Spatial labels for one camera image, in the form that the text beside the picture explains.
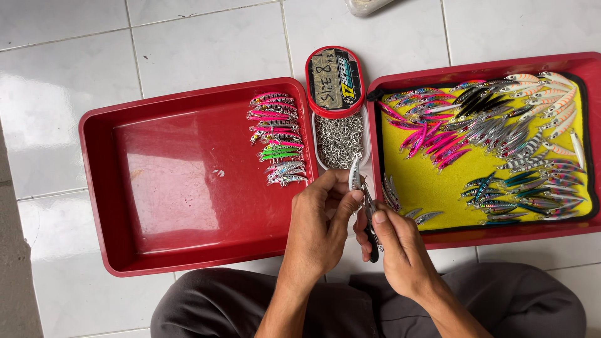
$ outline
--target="red plastic tray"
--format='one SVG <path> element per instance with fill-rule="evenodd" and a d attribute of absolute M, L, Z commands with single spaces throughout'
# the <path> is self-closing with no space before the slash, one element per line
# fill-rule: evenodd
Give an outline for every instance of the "red plastic tray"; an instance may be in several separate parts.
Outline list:
<path fill-rule="evenodd" d="M 118 277 L 284 253 L 290 203 L 307 183 L 266 186 L 246 119 L 256 94 L 294 97 L 312 182 L 319 174 L 301 84 L 276 78 L 88 111 L 79 136 L 100 251 Z"/>
<path fill-rule="evenodd" d="M 468 79 L 493 79 L 513 73 L 539 73 L 544 70 L 569 72 L 579 76 L 588 90 L 588 125 L 591 154 L 594 166 L 601 165 L 601 54 L 596 52 L 549 55 L 545 57 L 521 58 L 464 66 L 423 70 L 377 78 L 371 83 L 367 93 L 377 89 L 399 89 L 445 82 L 462 82 Z M 373 164 L 376 196 L 382 199 L 380 176 L 379 144 L 373 102 L 368 102 L 371 134 L 371 162 Z M 594 175 L 595 191 L 601 196 L 601 171 Z M 491 229 L 453 230 L 452 232 L 424 233 L 422 237 L 428 249 L 467 247 L 506 242 L 529 241 L 533 239 L 579 235 L 601 231 L 601 214 L 588 221 L 532 224 L 524 226 L 498 227 Z"/>

